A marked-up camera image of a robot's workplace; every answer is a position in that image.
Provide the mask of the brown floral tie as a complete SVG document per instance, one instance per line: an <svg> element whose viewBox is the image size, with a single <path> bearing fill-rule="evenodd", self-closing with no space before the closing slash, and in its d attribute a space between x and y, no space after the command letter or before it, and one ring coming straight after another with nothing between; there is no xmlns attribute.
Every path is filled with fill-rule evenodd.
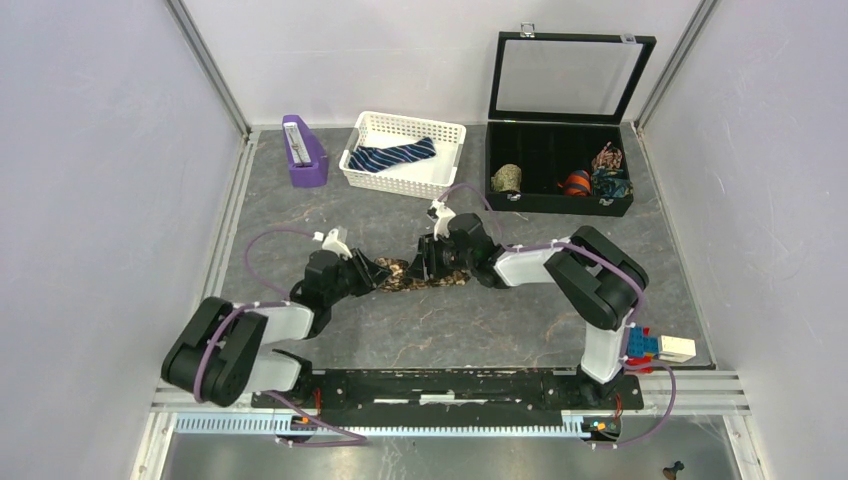
<svg viewBox="0 0 848 480"><path fill-rule="evenodd" d="M386 293L461 286L466 285L471 279L471 275L467 271L460 270L441 279L420 280L411 277L407 273L409 262L406 260L377 257L375 259L375 263L381 267L387 268L391 272L391 275L378 287L379 291Z"/></svg>

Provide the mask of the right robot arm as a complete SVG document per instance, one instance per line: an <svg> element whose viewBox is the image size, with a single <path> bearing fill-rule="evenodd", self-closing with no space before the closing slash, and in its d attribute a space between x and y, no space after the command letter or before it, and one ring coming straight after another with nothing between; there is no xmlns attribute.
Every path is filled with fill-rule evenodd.
<svg viewBox="0 0 848 480"><path fill-rule="evenodd" d="M642 304L649 284L645 270L591 226L544 244L502 245L476 214L434 218L434 230L420 238L407 276L441 281L465 272L496 289L556 285L586 323L578 396L591 408L612 401L623 372L625 323Z"/></svg>

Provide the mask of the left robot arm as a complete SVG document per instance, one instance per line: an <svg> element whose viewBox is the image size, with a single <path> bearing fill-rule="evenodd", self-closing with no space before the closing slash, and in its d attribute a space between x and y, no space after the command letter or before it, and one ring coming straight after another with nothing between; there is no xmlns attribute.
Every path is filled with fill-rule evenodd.
<svg viewBox="0 0 848 480"><path fill-rule="evenodd" d="M229 407L245 393L275 390L288 406L302 407L314 394L306 374L311 364L272 344L317 336L334 305L375 291L391 275L359 250L348 256L318 250L287 300L236 304L207 297L165 355L160 377L198 403Z"/></svg>

